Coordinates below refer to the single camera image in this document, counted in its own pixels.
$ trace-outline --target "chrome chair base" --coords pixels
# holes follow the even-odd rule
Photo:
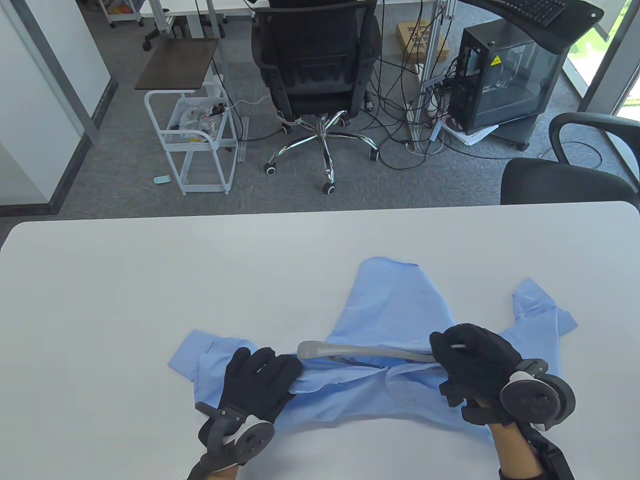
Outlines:
[[[296,125],[301,126],[305,130],[308,130],[313,135],[306,136],[303,138],[299,138],[288,145],[285,145],[277,152],[274,152],[269,161],[264,165],[264,173],[267,175],[272,175],[276,173],[276,160],[284,155],[289,150],[299,147],[300,145],[304,145],[306,142],[311,140],[317,140],[320,144],[320,149],[322,150],[323,160],[324,160],[324,173],[329,180],[323,186],[323,192],[327,195],[331,195],[335,191],[335,173],[333,171],[333,159],[331,158],[331,154],[329,153],[329,148],[326,144],[327,138],[349,138],[351,140],[360,140],[366,143],[371,147],[371,151],[369,153],[369,160],[377,161],[380,157],[378,147],[375,142],[367,136],[361,135],[359,133],[346,133],[346,132],[330,132],[328,129],[342,118],[343,115],[347,113],[346,110],[341,110],[334,114],[333,116],[324,116],[318,120],[315,125],[312,125],[301,118],[299,118],[295,123]]]

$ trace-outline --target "glass door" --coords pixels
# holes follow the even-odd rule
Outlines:
[[[635,120],[640,122],[640,82],[638,81],[638,75],[633,80],[629,92],[624,98],[619,110],[618,116],[622,118],[628,118],[629,120]]]
[[[583,89],[586,87],[582,93],[577,86],[578,92],[583,95],[579,111],[606,113],[640,121],[639,11],[640,0],[626,1],[604,52],[602,44],[597,42],[592,33],[587,33],[576,43],[577,48],[570,54],[570,57],[573,56],[572,67],[581,70],[582,74],[578,76],[583,81]],[[637,161],[631,150],[618,137],[609,135],[609,138],[636,180],[639,180]]]

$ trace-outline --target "wrist-mounted device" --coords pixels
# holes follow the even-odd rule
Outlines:
[[[543,470],[550,480],[574,480],[569,464],[562,450],[547,440],[542,434],[526,422],[516,422],[522,436],[536,452]]]
[[[191,469],[187,480],[204,480],[225,468],[244,465],[262,452],[275,434],[270,422],[232,405],[213,408],[198,402],[196,410],[210,417],[212,425],[206,440],[207,452]]]
[[[547,374],[548,368],[548,363],[540,358],[522,360],[500,392],[500,403],[514,419],[533,424],[540,431],[558,425],[575,410],[573,390],[561,378]],[[474,399],[482,395],[467,385],[447,380],[440,385],[440,393],[451,407],[467,400],[462,418],[469,423],[510,423],[497,418],[490,406],[480,406]]]

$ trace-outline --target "keyboard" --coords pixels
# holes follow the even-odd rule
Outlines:
[[[525,20],[546,27],[566,7],[564,0],[490,0]]]

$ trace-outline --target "tabletop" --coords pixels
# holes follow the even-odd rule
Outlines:
[[[386,256],[419,264],[457,321],[496,331],[515,287],[537,281],[579,324],[561,340],[577,408],[548,436],[577,479],[636,478],[639,239],[623,203],[23,223],[0,251],[0,477],[185,478],[204,418],[166,366],[184,337],[294,351],[331,331],[358,265]],[[488,442],[370,419],[283,432],[241,478],[497,469]]]
[[[421,0],[385,0],[386,5],[393,5],[396,3],[420,3]],[[434,0],[423,0],[424,3],[432,2]],[[169,9],[169,14],[172,15],[198,15],[200,13],[207,13],[207,0],[161,0],[163,8]],[[269,0],[257,0],[256,3],[249,3],[251,8],[268,7]],[[216,13],[234,12],[238,10],[249,11],[249,6],[244,0],[214,0],[213,6],[216,9]],[[154,16],[151,10],[151,5],[148,1],[145,1],[140,8],[140,15],[143,17],[151,18]]]

